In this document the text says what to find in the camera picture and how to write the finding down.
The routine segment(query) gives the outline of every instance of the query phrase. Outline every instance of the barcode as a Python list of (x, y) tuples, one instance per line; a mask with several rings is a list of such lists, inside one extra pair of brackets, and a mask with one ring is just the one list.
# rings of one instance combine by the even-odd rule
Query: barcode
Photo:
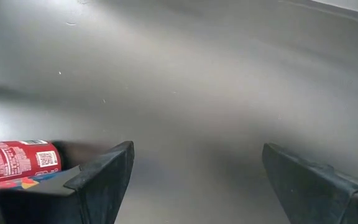
[(58, 164), (54, 151), (37, 152), (37, 158), (40, 167), (55, 166)]
[(43, 140), (29, 140), (29, 141), (21, 141), (20, 143), (31, 145), (31, 144), (48, 144), (46, 141)]

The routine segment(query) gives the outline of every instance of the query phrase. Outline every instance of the nutrition label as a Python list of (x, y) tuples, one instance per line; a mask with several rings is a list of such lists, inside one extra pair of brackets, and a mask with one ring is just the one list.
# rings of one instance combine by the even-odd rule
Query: nutrition label
[(0, 142), (0, 178), (21, 175), (28, 170), (31, 170), (31, 161), (24, 150)]

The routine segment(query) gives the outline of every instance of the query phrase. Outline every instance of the black plastic part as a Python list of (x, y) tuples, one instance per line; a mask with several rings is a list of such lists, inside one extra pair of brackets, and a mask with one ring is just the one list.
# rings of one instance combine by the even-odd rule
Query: black plastic part
[(265, 144), (268, 179), (292, 224), (358, 224), (358, 179)]
[(114, 223), (133, 162), (128, 141), (28, 190), (0, 190), (0, 223)]

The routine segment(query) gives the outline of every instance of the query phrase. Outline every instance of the stainless steel surface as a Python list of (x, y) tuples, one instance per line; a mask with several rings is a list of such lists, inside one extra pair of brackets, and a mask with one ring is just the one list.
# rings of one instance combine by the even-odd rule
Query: stainless steel surface
[(358, 21), (271, 0), (0, 0), (9, 139), (70, 141), (78, 160), (133, 140), (119, 224), (288, 223), (263, 142), (358, 176)]

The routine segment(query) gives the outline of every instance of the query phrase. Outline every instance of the metal surface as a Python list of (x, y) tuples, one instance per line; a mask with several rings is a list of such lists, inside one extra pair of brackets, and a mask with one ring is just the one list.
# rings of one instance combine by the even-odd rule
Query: metal surface
[(358, 176), (358, 20), (288, 1), (0, 0), (11, 139), (70, 141), (78, 161), (133, 140), (119, 224), (288, 223), (263, 142)]

